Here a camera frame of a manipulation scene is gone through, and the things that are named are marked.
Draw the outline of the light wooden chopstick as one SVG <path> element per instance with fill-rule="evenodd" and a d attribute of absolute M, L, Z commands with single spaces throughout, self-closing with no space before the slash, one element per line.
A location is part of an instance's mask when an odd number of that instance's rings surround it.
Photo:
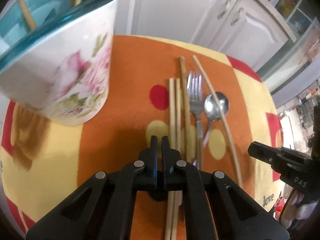
<path fill-rule="evenodd" d="M 176 117 L 175 117 L 175 79 L 169 79 L 169 124 L 170 124 L 170 147 L 175 148 L 176 146 Z M 168 192 L 168 205 L 167 205 L 167 221 L 165 228 L 165 239 L 171 240 L 172 233 L 172 221 L 174 213 L 174 202 L 175 202 L 175 192 Z"/>
<path fill-rule="evenodd" d="M 175 117 L 176 117 L 176 146 L 174 149 L 181 150 L 181 93 L 180 93 L 180 79 L 175 79 Z M 174 213 L 172 221 L 171 239 L 177 238 L 178 214 L 179 206 L 182 201 L 181 191 L 175 192 Z"/>

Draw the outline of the thin curved wooden chopstick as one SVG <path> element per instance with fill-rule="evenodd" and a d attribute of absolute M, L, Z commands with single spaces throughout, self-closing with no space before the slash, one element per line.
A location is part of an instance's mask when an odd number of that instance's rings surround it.
<path fill-rule="evenodd" d="M 240 162 L 239 162 L 239 159 L 238 159 L 238 155 L 237 155 L 237 152 L 236 152 L 236 147 L 235 147 L 235 144 L 234 144 L 234 140 L 233 140 L 233 136 L 232 136 L 232 133 L 231 133 L 231 130 L 229 128 L 229 125 L 227 123 L 227 120 L 226 120 L 226 117 L 222 111 L 222 109 L 220 108 L 220 102 L 218 101 L 218 97 L 216 95 L 216 91 L 206 73 L 206 71 L 204 70 L 202 64 L 200 63 L 199 59 L 197 58 L 196 55 L 193 55 L 192 56 L 197 68 L 199 69 L 199 71 L 201 72 L 201 74 L 203 75 L 203 78 L 207 84 L 207 87 L 214 99 L 214 102 L 215 104 L 217 105 L 218 107 L 218 111 L 219 111 L 219 116 L 221 118 L 221 121 L 223 123 L 223 126 L 225 128 L 225 132 L 227 134 L 227 139 L 228 139 L 228 142 L 229 142 L 229 148 L 230 148 L 230 152 L 232 154 L 232 157 L 233 157 L 233 162 L 234 162 L 234 167 L 235 167 L 235 171 L 236 171 L 236 177 L 237 177 L 237 180 L 238 180 L 238 185 L 242 188 L 243 187 L 243 181 L 242 181 L 242 176 L 241 176 L 241 168 L 240 168 Z"/>

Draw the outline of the silver metal spoon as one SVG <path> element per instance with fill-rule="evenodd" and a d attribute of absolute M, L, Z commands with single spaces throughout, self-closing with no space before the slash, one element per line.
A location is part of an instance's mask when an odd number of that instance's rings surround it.
<path fill-rule="evenodd" d="M 229 101 L 228 101 L 227 97 L 225 96 L 225 94 L 223 94 L 221 92 L 217 92 L 216 95 L 218 97 L 218 101 L 220 102 L 220 108 L 222 109 L 224 115 L 226 116 L 229 111 Z M 204 147 L 209 140 L 210 132 L 212 129 L 212 123 L 217 120 L 221 120 L 221 118 L 219 116 L 218 107 L 215 104 L 212 95 L 206 96 L 203 103 L 204 103 L 203 112 L 205 113 L 205 115 L 208 119 L 207 129 L 206 129 L 205 134 L 203 134 L 203 150 L 204 150 Z"/>

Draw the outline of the silver metal fork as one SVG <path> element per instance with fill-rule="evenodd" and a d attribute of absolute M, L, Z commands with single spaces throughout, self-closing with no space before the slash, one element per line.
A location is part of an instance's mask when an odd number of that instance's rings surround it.
<path fill-rule="evenodd" d="M 189 98 L 190 112 L 196 119 L 196 167 L 203 169 L 203 125 L 201 113 L 204 103 L 202 96 L 202 75 L 196 72 L 189 72 L 187 78 L 187 92 Z"/>

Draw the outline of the dark wooden chopstick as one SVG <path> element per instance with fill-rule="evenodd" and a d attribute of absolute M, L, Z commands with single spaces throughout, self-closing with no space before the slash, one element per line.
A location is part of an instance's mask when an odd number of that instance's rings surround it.
<path fill-rule="evenodd" d="M 190 104 L 187 91 L 187 71 L 185 68 L 185 58 L 179 57 L 181 80 L 182 80 L 182 92 L 184 103 L 184 128 L 185 128 L 185 155 L 186 161 L 191 163 L 192 161 L 192 145 L 191 145 L 191 133 L 190 133 Z"/>

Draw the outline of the orange yellow patterned tablecloth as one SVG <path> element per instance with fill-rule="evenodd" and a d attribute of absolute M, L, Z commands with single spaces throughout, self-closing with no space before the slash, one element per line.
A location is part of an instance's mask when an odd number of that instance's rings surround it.
<path fill-rule="evenodd" d="M 179 57 L 196 70 L 196 55 L 214 89 L 229 100 L 226 117 L 244 190 L 263 208 L 284 184 L 269 165 L 251 158 L 251 142 L 282 145 L 280 121 L 261 78 L 245 63 L 207 48 L 146 37 L 113 39 L 110 92 L 87 123 L 58 125 L 9 102 L 1 145 L 1 208 L 20 235 L 95 172 L 117 171 L 137 159 L 150 138 L 169 133 L 168 80 L 180 76 Z"/>

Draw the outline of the white cabinet door right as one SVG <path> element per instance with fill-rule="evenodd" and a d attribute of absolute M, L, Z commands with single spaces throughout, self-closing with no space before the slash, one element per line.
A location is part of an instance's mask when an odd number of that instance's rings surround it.
<path fill-rule="evenodd" d="M 288 41 L 297 40 L 281 17 L 255 0 L 237 0 L 208 48 L 244 62 L 257 72 Z"/>

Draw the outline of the white cabinet door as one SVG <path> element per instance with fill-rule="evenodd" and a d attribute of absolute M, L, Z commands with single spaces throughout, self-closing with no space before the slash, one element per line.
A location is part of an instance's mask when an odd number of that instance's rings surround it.
<path fill-rule="evenodd" d="M 118 0 L 114 32 L 208 47 L 237 0 Z"/>
<path fill-rule="evenodd" d="M 288 41 L 297 40 L 281 17 L 255 0 L 237 0 L 208 48 L 244 62 L 257 72 Z"/>

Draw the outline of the floral white utensil cup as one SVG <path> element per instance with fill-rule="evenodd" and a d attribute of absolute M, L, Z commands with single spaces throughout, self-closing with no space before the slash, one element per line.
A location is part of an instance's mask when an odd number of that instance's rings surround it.
<path fill-rule="evenodd" d="M 66 126 L 93 118 L 108 97 L 118 0 L 17 0 L 1 11 L 1 94 Z"/>

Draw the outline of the speckled stone countertop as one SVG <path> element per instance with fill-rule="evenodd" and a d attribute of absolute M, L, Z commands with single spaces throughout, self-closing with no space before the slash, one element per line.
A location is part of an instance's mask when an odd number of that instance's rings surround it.
<path fill-rule="evenodd" d="M 263 7 L 264 10 L 266 10 L 281 26 L 283 31 L 285 31 L 286 35 L 293 41 L 296 42 L 297 38 L 290 28 L 290 26 L 287 24 L 287 22 L 284 20 L 283 16 L 280 14 L 280 12 L 272 5 L 272 3 L 269 0 L 255 0 L 261 7 Z"/>

